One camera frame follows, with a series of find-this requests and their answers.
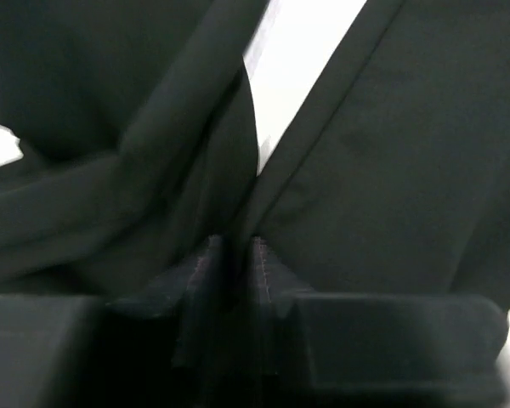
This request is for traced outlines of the black trousers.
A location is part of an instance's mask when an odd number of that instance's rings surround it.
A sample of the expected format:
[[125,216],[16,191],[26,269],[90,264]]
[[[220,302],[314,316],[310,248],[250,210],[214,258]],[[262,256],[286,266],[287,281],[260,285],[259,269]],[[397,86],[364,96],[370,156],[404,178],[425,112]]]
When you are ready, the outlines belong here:
[[320,291],[510,308],[510,1],[369,1],[258,166],[264,1],[0,1],[0,282],[129,294],[254,237]]

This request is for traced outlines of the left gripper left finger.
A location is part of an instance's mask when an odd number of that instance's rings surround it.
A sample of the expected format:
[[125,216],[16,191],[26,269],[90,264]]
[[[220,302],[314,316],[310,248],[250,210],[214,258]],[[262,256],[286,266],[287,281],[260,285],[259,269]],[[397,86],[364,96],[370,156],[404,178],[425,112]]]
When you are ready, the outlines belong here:
[[218,236],[142,292],[0,293],[0,407],[194,407],[218,304]]

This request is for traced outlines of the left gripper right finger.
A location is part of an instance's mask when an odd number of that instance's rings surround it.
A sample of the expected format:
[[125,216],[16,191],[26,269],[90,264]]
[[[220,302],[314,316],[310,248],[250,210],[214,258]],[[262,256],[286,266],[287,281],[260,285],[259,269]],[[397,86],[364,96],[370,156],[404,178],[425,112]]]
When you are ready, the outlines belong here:
[[252,242],[266,407],[502,407],[505,315],[478,296],[318,292]]

